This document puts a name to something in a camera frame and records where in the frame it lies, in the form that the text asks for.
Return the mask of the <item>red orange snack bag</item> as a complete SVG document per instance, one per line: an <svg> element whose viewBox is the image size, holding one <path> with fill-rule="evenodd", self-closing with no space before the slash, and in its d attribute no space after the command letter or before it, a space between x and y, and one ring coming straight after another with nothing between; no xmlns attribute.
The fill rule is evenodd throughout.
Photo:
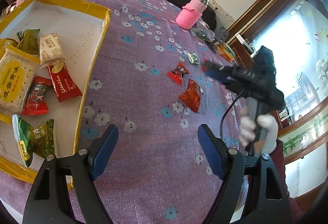
<svg viewBox="0 0 328 224"><path fill-rule="evenodd" d="M203 93L199 84L189 79L187 89L179 96L179 100L182 101L186 107L189 107L191 111L198 113Z"/></svg>

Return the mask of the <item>green nut snack bag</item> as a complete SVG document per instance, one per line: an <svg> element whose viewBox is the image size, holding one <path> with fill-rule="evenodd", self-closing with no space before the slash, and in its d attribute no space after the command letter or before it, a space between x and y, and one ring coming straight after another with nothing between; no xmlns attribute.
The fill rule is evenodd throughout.
<svg viewBox="0 0 328 224"><path fill-rule="evenodd" d="M12 115L12 126L18 151L25 167L30 167L32 164L33 154L42 158L56 154L54 119L49 119L34 128L15 114Z"/></svg>

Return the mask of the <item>red gold long packet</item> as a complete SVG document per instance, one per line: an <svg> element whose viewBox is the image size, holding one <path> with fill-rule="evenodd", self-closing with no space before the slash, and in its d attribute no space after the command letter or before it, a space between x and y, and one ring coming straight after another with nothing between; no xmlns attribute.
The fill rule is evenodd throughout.
<svg viewBox="0 0 328 224"><path fill-rule="evenodd" d="M71 78L65 63L49 66L48 71L55 95L60 103L82 95L79 87Z"/></svg>

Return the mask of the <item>red dark jerky packet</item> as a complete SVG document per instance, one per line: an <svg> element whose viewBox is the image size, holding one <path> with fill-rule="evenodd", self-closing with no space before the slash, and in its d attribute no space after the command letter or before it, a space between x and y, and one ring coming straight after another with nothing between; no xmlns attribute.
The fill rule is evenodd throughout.
<svg viewBox="0 0 328 224"><path fill-rule="evenodd" d="M34 77L23 107L23 115L42 115L48 113L48 106L44 99L44 94L50 86L52 86L51 79L41 76Z"/></svg>

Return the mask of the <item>large yellow cracker pack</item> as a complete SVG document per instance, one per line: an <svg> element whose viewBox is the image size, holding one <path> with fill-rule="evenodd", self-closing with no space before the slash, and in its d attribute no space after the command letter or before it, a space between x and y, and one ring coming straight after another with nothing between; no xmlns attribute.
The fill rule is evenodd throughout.
<svg viewBox="0 0 328 224"><path fill-rule="evenodd" d="M1 58L1 114L21 113L40 59L11 45Z"/></svg>

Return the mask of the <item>beige wafer packet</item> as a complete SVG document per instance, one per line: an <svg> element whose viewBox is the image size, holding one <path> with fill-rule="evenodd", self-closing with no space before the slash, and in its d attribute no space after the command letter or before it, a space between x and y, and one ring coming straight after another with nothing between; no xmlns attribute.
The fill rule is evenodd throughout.
<svg viewBox="0 0 328 224"><path fill-rule="evenodd" d="M49 67L65 61L58 33L41 35L38 42L41 67Z"/></svg>

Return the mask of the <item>olive green snack packet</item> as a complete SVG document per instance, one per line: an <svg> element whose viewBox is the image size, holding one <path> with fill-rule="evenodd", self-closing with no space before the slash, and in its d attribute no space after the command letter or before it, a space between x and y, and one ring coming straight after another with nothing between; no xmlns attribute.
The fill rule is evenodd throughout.
<svg viewBox="0 0 328 224"><path fill-rule="evenodd" d="M38 56L39 46L38 46L38 35L40 29L26 29L24 31L18 31L16 33L19 43L17 48L30 54Z"/></svg>

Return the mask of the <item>small silver green candy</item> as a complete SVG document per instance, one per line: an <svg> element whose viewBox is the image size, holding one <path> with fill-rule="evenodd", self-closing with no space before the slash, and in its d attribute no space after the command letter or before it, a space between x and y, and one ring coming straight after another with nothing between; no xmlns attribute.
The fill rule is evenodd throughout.
<svg viewBox="0 0 328 224"><path fill-rule="evenodd" d="M191 64L193 64L193 65L199 65L200 64L199 57L196 53L188 53L187 57L188 57L188 60Z"/></svg>

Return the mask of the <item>red wrapped candy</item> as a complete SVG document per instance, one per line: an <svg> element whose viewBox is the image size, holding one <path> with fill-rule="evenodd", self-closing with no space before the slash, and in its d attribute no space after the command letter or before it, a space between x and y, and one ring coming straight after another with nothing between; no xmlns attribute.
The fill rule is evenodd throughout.
<svg viewBox="0 0 328 224"><path fill-rule="evenodd" d="M182 64L178 63L176 68L169 71L167 76L173 80L176 84L182 85L183 84L183 76L189 74L190 72L188 69Z"/></svg>

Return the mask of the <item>clear plastic bag pile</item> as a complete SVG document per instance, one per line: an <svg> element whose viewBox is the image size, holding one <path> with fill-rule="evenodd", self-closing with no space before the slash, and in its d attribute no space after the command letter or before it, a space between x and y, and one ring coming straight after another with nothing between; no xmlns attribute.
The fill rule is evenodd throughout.
<svg viewBox="0 0 328 224"><path fill-rule="evenodd" d="M209 26L202 20L198 20L192 28L189 30L191 35L199 41L207 43L217 43L220 42L216 34L209 28Z"/></svg>

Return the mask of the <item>wooden display cabinet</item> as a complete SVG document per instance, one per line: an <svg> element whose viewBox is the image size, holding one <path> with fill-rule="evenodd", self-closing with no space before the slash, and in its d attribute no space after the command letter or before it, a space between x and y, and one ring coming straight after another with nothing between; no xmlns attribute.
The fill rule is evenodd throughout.
<svg viewBox="0 0 328 224"><path fill-rule="evenodd" d="M320 0L256 0L229 27L238 64L272 50L276 85L285 96L273 112L283 143L290 195L302 204L327 177L327 10Z"/></svg>

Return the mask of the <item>pink sleeved water bottle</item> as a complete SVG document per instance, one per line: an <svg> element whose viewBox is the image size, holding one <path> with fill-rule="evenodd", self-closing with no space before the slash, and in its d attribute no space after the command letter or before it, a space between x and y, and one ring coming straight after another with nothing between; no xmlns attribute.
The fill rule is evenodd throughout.
<svg viewBox="0 0 328 224"><path fill-rule="evenodd" d="M207 9L210 0L190 0L176 17L176 24L185 30L191 29Z"/></svg>

